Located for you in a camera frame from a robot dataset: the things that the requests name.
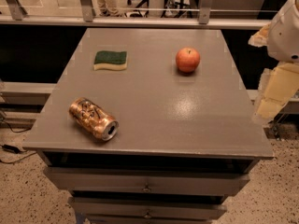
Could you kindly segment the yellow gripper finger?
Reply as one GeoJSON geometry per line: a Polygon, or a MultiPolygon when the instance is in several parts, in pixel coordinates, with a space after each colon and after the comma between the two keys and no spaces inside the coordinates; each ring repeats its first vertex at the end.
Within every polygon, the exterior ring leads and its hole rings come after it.
{"type": "Polygon", "coordinates": [[[253,47],[266,47],[268,45],[268,33],[270,24],[263,26],[258,32],[252,35],[249,39],[249,44],[253,47]]]}

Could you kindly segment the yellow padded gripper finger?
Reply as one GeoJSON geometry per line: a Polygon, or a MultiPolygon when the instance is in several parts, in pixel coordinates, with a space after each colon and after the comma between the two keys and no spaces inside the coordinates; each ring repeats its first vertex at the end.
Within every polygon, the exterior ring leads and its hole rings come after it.
{"type": "Polygon", "coordinates": [[[299,90],[299,63],[279,62],[274,69],[263,70],[252,120],[266,124],[283,109],[299,90]]]}

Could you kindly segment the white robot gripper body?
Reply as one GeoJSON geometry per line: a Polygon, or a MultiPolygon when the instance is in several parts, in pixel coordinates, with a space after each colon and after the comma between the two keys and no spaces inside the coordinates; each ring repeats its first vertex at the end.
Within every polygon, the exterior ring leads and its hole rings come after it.
{"type": "Polygon", "coordinates": [[[268,55],[281,62],[299,62],[298,0],[287,0],[271,20],[268,32],[268,55]]]}

